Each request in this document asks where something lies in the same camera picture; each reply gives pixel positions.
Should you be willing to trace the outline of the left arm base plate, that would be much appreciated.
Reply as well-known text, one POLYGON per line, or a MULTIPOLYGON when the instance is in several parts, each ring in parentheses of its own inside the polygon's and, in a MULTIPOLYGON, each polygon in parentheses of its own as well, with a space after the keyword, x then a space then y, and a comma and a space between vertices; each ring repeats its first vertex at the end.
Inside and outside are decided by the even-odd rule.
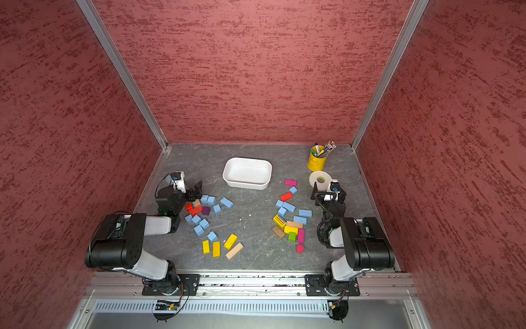
POLYGON ((199 274, 177 274, 175 280, 143 280, 143 296, 195 296, 201 276, 199 274))

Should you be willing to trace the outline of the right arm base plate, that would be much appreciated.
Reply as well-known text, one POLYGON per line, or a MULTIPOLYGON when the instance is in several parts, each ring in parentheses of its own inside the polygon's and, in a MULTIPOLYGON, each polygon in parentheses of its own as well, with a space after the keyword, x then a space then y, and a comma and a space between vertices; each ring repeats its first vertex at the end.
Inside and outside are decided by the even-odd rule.
POLYGON ((325 275, 308 274, 304 279, 307 296, 360 296, 360 288, 355 278, 350 281, 336 281, 325 275))

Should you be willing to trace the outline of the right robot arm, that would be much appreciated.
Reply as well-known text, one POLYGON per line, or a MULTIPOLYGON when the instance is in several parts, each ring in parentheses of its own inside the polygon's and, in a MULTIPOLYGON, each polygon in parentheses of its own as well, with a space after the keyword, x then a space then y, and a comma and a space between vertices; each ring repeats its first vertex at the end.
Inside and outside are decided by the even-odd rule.
POLYGON ((322 209, 316 227, 319 242, 328 249, 343 249, 344 255, 330 261, 322 276, 307 276, 306 282, 328 296, 357 296, 356 278, 369 271, 395 266, 395 254, 384 229, 375 217, 356 219, 345 215, 347 194, 337 181, 324 190, 314 183, 311 200, 322 209))

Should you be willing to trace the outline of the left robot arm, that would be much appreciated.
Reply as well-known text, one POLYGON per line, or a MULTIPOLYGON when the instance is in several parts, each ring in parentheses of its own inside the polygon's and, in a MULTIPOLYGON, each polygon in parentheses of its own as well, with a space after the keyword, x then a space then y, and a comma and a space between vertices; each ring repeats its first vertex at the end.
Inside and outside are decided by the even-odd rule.
POLYGON ((137 276, 142 279, 144 296, 195 296, 200 275, 179 275, 173 262, 150 254, 143 242, 148 236, 176 232, 183 207, 201 196, 201 181, 185 193, 181 188, 166 186, 156 192, 158 215, 116 212, 105 216, 88 245, 86 267, 137 276))

